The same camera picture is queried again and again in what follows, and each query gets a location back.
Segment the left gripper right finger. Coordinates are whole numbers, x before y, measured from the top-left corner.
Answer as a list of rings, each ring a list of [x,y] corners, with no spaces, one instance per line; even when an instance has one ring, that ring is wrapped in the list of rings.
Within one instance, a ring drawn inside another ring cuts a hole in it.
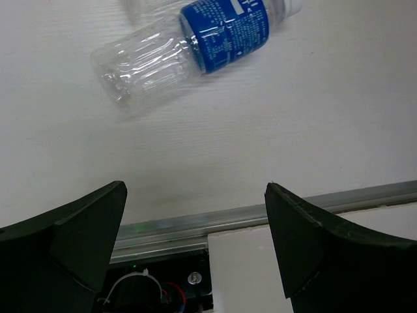
[[[416,241],[352,223],[276,183],[265,204],[294,312],[416,311]]]

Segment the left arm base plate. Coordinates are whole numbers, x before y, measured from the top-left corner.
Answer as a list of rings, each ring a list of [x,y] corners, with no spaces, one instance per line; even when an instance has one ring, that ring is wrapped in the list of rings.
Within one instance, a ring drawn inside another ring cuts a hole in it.
[[[207,249],[111,264],[93,312],[212,312]]]

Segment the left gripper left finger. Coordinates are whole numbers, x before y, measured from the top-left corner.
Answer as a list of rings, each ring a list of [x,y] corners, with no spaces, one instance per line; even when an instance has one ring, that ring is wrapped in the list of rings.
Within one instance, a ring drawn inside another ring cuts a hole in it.
[[[1,228],[2,312],[90,312],[102,289],[127,199],[114,181]]]

